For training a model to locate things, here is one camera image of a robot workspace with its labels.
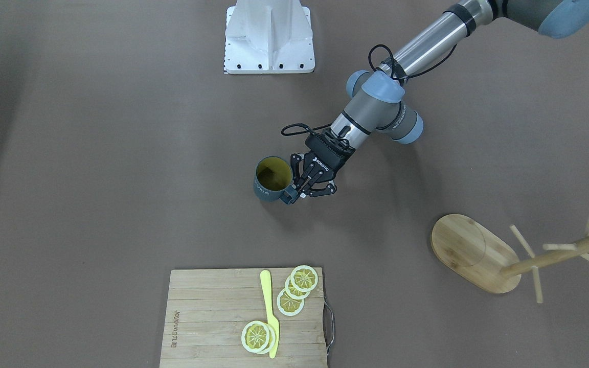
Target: robotic arm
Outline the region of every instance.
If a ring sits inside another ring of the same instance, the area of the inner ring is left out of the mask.
[[[423,71],[477,27],[500,17],[559,39],[589,22],[589,0],[461,0],[394,54],[382,44],[375,46],[370,56],[378,47],[390,56],[379,67],[372,66],[372,72],[360,70],[351,75],[346,86],[351,101],[333,123],[314,129],[305,124],[283,128],[283,135],[294,135],[285,133],[293,126],[304,128],[310,151],[292,154],[289,164],[275,157],[261,161],[255,193],[261,199],[281,199],[287,204],[306,196],[330,195],[337,190],[337,171],[371,133],[385,133],[400,144],[414,142],[422,133],[423,119],[404,103],[403,85],[446,60],[449,55]]]

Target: knife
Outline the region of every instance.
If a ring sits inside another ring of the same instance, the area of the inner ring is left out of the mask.
[[[279,320],[274,316],[271,302],[271,273],[269,270],[260,271],[260,286],[262,287],[262,297],[265,299],[265,310],[267,311],[267,323],[276,331],[276,340],[274,347],[269,351],[269,357],[274,359],[276,349],[279,347]]]

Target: lemon slice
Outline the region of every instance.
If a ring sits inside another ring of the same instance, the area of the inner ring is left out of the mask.
[[[290,273],[290,281],[294,289],[306,293],[318,285],[318,273],[311,266],[297,266]]]
[[[290,277],[285,279],[285,293],[287,293],[290,298],[297,299],[298,301],[310,295],[310,291],[306,291],[306,293],[304,293],[303,291],[298,291],[295,289],[292,282],[290,282]]]
[[[296,316],[301,312],[301,308],[304,307],[304,299],[292,299],[290,295],[285,293],[285,289],[281,290],[278,296],[276,296],[277,307],[284,316]]]
[[[261,321],[251,321],[242,329],[242,345],[250,353],[261,352],[269,343],[269,327]]]
[[[269,329],[269,344],[265,349],[263,349],[260,352],[257,352],[256,354],[269,353],[269,351],[274,347],[274,344],[276,343],[276,331],[274,331],[274,328],[271,326],[271,324],[267,324],[267,328]]]

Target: gray tabletop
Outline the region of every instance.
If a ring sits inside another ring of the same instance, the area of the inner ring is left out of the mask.
[[[589,366],[589,263],[490,295],[442,265],[433,223],[468,215],[526,254],[589,213],[589,24],[563,40],[479,28],[406,100],[423,136],[371,137],[336,195],[252,192],[257,161],[304,152],[377,43],[451,2],[304,2],[317,67],[222,74],[232,1],[0,0],[0,367],[157,366],[170,270],[322,266],[330,366]]]

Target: wooden cutting board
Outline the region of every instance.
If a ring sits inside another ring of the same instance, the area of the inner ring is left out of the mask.
[[[249,353],[240,335],[253,320],[267,322],[260,271],[271,271],[274,315],[281,326],[276,357]],[[296,316],[283,316],[276,296],[292,268],[173,270],[161,368],[327,368],[322,268],[318,286]]]

